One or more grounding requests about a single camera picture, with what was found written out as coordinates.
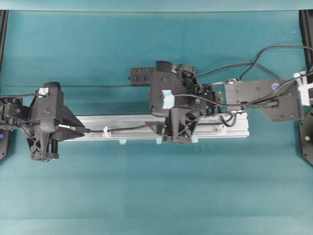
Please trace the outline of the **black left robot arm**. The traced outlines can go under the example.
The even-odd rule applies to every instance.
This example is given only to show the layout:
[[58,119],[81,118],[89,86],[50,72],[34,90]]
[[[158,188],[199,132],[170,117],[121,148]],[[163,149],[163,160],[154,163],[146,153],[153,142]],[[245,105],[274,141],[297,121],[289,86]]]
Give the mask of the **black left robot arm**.
[[31,159],[48,162],[59,158],[58,143],[83,137],[86,127],[63,104],[63,96],[36,95],[29,107],[22,97],[1,99],[0,127],[4,130],[21,130],[26,136]]

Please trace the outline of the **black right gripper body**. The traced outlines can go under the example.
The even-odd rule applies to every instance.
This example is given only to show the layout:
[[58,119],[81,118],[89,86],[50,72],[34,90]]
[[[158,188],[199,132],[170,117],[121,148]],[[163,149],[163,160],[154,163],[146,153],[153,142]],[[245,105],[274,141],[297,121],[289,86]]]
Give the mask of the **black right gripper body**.
[[213,115],[217,106],[215,103],[221,101],[222,96],[214,92],[211,86],[198,84],[193,67],[179,64],[174,70],[182,72],[187,87],[187,93],[182,96],[187,98],[187,105],[170,108],[169,116],[165,119],[168,134],[163,135],[163,141],[190,143],[200,118]]

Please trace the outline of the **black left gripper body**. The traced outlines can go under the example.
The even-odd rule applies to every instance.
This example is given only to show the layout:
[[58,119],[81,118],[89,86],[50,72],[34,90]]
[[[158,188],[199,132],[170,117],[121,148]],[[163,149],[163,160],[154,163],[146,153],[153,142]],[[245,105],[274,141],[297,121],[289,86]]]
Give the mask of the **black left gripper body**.
[[49,162],[59,158],[56,136],[63,116],[63,105],[31,105],[29,148],[32,160]]

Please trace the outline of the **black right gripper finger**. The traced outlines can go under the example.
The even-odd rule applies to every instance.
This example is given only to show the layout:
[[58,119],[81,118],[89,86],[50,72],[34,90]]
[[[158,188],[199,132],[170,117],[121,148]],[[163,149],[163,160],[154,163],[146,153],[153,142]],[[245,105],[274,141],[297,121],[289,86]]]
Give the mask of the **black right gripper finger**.
[[167,135],[168,128],[167,123],[161,121],[149,121],[145,124],[157,135]]

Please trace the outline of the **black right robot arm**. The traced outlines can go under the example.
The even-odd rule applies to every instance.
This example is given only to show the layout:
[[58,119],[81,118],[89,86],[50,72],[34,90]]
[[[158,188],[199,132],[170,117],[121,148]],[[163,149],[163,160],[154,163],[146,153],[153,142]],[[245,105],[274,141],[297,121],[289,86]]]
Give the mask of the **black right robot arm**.
[[303,158],[313,161],[313,115],[303,114],[310,105],[306,73],[284,81],[238,79],[221,82],[224,90],[215,91],[214,84],[201,84],[193,67],[158,61],[150,69],[152,115],[162,121],[149,121],[148,127],[164,141],[190,143],[200,125],[233,127],[246,109],[261,110],[272,121],[297,120]]

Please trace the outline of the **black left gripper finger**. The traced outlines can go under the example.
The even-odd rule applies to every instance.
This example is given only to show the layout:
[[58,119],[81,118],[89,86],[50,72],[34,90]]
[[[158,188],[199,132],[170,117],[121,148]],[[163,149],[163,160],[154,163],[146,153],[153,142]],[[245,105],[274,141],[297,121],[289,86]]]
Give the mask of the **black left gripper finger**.
[[68,126],[70,130],[82,135],[85,133],[86,130],[84,124],[74,115],[74,113],[67,106],[63,106],[62,125]]
[[84,137],[85,134],[78,132],[61,132],[57,133],[57,141],[67,141]]

